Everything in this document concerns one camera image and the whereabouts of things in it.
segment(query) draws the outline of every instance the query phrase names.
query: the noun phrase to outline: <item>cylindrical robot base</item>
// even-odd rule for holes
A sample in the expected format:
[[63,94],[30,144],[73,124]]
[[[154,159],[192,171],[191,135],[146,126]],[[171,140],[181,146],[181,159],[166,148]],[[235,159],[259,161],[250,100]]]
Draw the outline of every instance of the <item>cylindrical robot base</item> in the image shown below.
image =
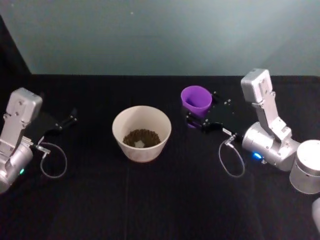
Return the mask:
[[290,182],[304,194],[320,193],[320,141],[308,140],[298,147]]
[[20,171],[31,161],[33,153],[29,146],[20,143],[14,154],[0,165],[0,194],[7,191],[19,176]]

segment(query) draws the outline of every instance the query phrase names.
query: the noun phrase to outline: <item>cable connector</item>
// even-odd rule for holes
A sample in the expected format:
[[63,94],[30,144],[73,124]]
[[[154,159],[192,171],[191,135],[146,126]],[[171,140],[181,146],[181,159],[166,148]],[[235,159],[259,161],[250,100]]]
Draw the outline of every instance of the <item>cable connector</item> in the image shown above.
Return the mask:
[[43,154],[43,156],[42,156],[42,159],[45,159],[45,158],[47,157],[47,155],[48,155],[48,153],[45,152],[45,153]]
[[235,148],[235,146],[233,146],[231,143],[236,139],[236,135],[232,135],[231,137],[229,137],[224,144],[232,149]]

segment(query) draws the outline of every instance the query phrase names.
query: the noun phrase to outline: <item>coffee beans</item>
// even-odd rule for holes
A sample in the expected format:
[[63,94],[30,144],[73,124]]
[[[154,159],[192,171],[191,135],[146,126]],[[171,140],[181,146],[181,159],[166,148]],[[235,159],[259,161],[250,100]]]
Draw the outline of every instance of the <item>coffee beans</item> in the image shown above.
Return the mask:
[[149,148],[159,144],[160,138],[154,131],[136,129],[124,137],[123,143],[134,148]]

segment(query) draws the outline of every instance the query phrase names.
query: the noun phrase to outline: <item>plastic cup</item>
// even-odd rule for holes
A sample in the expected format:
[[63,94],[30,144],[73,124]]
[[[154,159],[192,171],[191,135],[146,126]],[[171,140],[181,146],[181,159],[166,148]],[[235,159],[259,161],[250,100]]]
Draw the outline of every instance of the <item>plastic cup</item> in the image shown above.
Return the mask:
[[[160,143],[146,148],[132,147],[123,142],[131,131],[147,129],[154,131]],[[161,110],[151,106],[133,106],[120,112],[112,124],[112,133],[126,157],[134,162],[146,163],[159,156],[165,147],[172,126],[169,118]]]
[[203,118],[211,107],[212,95],[202,86],[188,86],[181,92],[181,101],[184,108]]

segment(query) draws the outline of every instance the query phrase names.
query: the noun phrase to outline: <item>purple cup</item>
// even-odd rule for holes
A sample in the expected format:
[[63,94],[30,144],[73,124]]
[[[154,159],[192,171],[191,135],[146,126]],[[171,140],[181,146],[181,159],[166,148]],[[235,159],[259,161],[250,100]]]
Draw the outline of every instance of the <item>purple cup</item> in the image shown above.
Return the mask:
[[212,95],[202,86],[188,86],[181,92],[182,105],[203,118],[211,107]]

